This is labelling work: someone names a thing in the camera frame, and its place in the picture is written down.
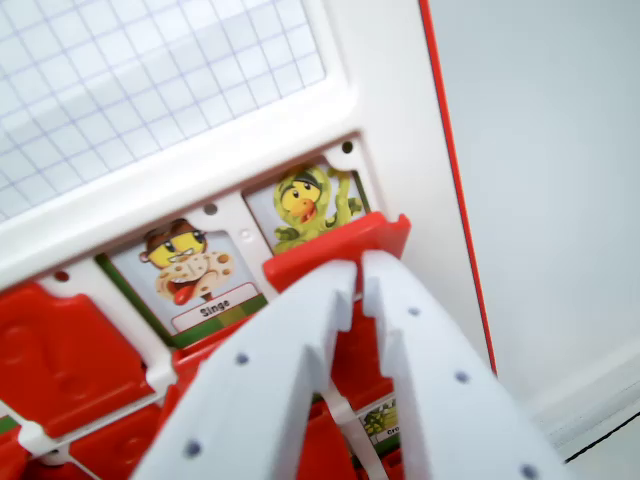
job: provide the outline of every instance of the grid lines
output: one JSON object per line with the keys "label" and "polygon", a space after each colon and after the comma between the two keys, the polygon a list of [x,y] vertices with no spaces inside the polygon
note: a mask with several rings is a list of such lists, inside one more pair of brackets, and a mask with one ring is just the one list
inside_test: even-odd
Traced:
{"label": "grid lines", "polygon": [[0,222],[324,78],[301,0],[5,0]]}

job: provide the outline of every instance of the hole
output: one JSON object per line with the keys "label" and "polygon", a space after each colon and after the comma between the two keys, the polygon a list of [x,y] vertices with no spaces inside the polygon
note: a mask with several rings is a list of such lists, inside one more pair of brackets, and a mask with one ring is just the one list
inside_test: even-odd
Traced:
{"label": "hole", "polygon": [[60,270],[53,274],[53,278],[55,278],[59,282],[67,282],[69,280],[69,274]]}
{"label": "hole", "polygon": [[351,143],[351,142],[349,142],[349,141],[344,142],[344,143],[342,144],[342,151],[343,151],[344,153],[351,153],[351,152],[353,152],[353,143]]}
{"label": "hole", "polygon": [[204,207],[202,207],[202,209],[207,215],[215,215],[218,211],[218,207],[216,207],[213,203],[207,203]]}
{"label": "hole", "polygon": [[469,383],[470,378],[467,372],[456,372],[456,380],[460,383]]}
{"label": "hole", "polygon": [[245,363],[249,363],[249,357],[246,353],[239,353],[236,355],[236,363],[238,365],[244,365]]}
{"label": "hole", "polygon": [[520,473],[522,476],[528,480],[535,480],[538,478],[538,470],[533,465],[524,464],[520,467]]}
{"label": "hole", "polygon": [[201,451],[202,447],[196,440],[189,440],[187,442],[187,445],[184,447],[184,455],[187,458],[197,457],[198,455],[200,455]]}

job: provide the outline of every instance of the cartoon duck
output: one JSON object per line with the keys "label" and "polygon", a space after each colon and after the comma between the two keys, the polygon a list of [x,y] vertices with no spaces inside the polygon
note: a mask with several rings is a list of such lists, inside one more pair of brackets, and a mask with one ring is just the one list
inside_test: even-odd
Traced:
{"label": "cartoon duck", "polygon": [[225,284],[233,273],[228,253],[207,253],[204,233],[181,218],[145,236],[141,262],[151,262],[160,270],[156,290],[176,305],[192,298],[213,299],[213,290]]}
{"label": "cartoon duck", "polygon": [[[336,213],[326,218],[331,203],[330,177],[338,177]],[[362,210],[362,201],[349,196],[349,173],[329,168],[325,173],[320,167],[310,166],[289,172],[279,183],[273,195],[273,203],[280,218],[290,227],[275,230],[279,243],[276,254],[312,240],[335,228],[346,225],[354,214]]]}

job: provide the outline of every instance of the cartoon monkey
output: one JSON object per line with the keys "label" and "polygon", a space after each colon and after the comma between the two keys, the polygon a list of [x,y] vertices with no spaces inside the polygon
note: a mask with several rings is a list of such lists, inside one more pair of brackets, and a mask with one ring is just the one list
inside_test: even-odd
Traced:
{"label": "cartoon monkey", "polygon": [[[338,177],[336,213],[326,218],[331,203],[330,177]],[[349,173],[330,168],[325,173],[319,167],[303,167],[288,173],[276,185],[273,203],[280,218],[291,227],[275,230],[280,242],[276,254],[312,240],[334,228],[346,225],[354,214],[362,210],[362,201],[349,196]]]}
{"label": "cartoon monkey", "polygon": [[204,233],[181,218],[145,235],[146,250],[141,262],[160,269],[156,290],[176,305],[200,296],[213,299],[213,290],[229,280],[233,259],[228,253],[207,253]]}

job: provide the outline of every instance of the red edge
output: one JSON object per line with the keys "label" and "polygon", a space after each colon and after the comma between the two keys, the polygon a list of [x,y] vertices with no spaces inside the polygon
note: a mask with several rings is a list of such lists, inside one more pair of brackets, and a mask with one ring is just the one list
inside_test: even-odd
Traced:
{"label": "red edge", "polygon": [[476,294],[478,295],[478,304],[480,305],[480,315],[482,316],[482,325],[484,327],[484,336],[487,341],[487,350],[489,351],[489,361],[494,373],[498,373],[496,369],[496,359],[493,353],[493,343],[491,342],[491,332],[489,331],[489,322],[487,321],[487,311],[484,306],[484,296],[482,295],[482,285],[480,284],[480,275],[478,274],[478,265],[476,264],[476,254],[473,249],[473,241],[471,240],[471,227],[467,218],[467,207],[462,192],[462,181],[460,179],[460,170],[458,168],[458,157],[456,156],[456,148],[453,143],[453,129],[451,128],[451,119],[449,118],[449,107],[447,106],[447,98],[444,89],[444,79],[442,78],[442,68],[440,66],[440,58],[438,57],[438,46],[436,43],[435,30],[431,18],[431,10],[429,9],[428,0],[419,0],[420,9],[422,10],[422,22],[424,31],[427,36],[427,48],[431,57],[431,67],[433,68],[433,80],[436,84],[436,92],[438,94],[438,103],[440,104],[440,114],[442,116],[442,126],[444,127],[444,135],[447,140],[447,150],[449,151],[449,160],[451,161],[451,170],[453,171],[453,181],[458,194],[458,206],[460,207],[460,216],[462,217],[462,226],[464,228],[464,236],[467,239],[467,250],[469,251],[469,260],[471,261],[471,270],[473,272],[473,280],[476,284]]}

